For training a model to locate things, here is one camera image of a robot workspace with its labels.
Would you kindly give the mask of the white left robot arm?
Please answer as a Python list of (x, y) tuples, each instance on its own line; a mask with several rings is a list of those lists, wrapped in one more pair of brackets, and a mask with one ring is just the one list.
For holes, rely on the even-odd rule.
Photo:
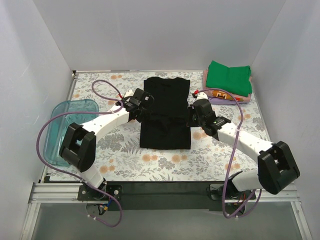
[(130, 90), (105, 114), (99, 113), (93, 120), (68, 126), (59, 155), (78, 170), (80, 179), (90, 185), (89, 194), (95, 200), (103, 199), (107, 193), (102, 184), (105, 179), (95, 166), (98, 141), (131, 120), (146, 119), (154, 101), (150, 93), (140, 88)]

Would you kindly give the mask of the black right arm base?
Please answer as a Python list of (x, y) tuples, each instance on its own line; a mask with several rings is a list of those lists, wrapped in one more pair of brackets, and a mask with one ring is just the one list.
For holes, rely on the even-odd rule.
[[(213, 201), (221, 201), (223, 197), (223, 183), (212, 183), (206, 188), (208, 197)], [(252, 193), (252, 190), (238, 191), (232, 186), (227, 186), (225, 200), (231, 200), (234, 205), (242, 204)]]

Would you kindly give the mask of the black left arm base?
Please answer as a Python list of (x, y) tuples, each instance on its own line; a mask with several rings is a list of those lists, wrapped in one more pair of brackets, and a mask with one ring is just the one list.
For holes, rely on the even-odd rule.
[[(117, 200), (120, 200), (122, 197), (123, 188), (121, 185), (116, 185), (116, 184), (105, 185), (104, 184), (100, 190), (110, 194)], [(91, 187), (87, 186), (86, 184), (83, 184), (79, 187), (79, 191), (77, 195), (78, 201), (105, 201), (109, 199), (110, 198), (106, 196), (104, 193), (94, 190)]]

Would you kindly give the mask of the black t-shirt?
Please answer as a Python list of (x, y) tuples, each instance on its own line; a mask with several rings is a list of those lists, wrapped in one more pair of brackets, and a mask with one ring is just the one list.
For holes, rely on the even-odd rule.
[(154, 97), (150, 115), (141, 122), (139, 146), (154, 150), (189, 150), (188, 79), (149, 77), (144, 90)]

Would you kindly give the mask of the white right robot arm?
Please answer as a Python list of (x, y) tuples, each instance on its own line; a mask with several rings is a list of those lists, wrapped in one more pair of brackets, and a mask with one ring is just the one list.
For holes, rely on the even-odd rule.
[(290, 147), (283, 141), (272, 143), (239, 130), (229, 119), (216, 116), (207, 99), (198, 99), (188, 107), (187, 124), (223, 143), (235, 144), (257, 163), (257, 169), (235, 173), (228, 178), (226, 192), (237, 199), (245, 191), (264, 189), (276, 195), (300, 177), (300, 170)]

